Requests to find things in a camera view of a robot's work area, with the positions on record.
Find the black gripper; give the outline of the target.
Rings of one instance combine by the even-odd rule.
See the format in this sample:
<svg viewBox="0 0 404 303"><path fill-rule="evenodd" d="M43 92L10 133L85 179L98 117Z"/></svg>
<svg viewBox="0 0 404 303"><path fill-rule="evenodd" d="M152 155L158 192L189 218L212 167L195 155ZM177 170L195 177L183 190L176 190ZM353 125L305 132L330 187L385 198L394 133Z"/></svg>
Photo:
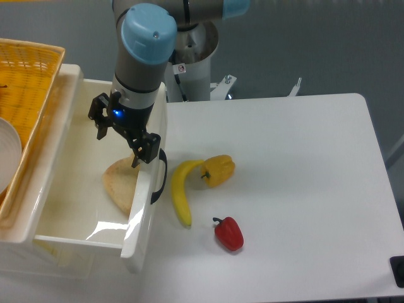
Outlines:
<svg viewBox="0 0 404 303"><path fill-rule="evenodd" d="M107 135L110 127L125 136L134 153L131 166L136 168L140 162L148 164L157 157L161 136L146 131L153 105L144 109L132 109L121 103L122 100L120 92L111 93L110 97L101 93L92 100L88 118L95 123L98 140ZM103 114L104 109L107 109L107 116Z"/></svg>

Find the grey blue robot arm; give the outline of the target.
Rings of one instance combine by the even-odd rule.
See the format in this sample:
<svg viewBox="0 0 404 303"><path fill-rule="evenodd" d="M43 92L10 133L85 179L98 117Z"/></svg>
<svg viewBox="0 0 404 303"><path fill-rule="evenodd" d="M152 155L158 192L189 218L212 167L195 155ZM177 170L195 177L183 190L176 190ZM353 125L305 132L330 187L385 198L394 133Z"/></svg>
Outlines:
<svg viewBox="0 0 404 303"><path fill-rule="evenodd" d="M112 88L88 113L102 139L109 128L132 149L132 165L150 163L161 137L146 130L161 84L168 100L211 97L210 59L217 49L214 20L245 14L249 1L113 1L118 55Z"/></svg>

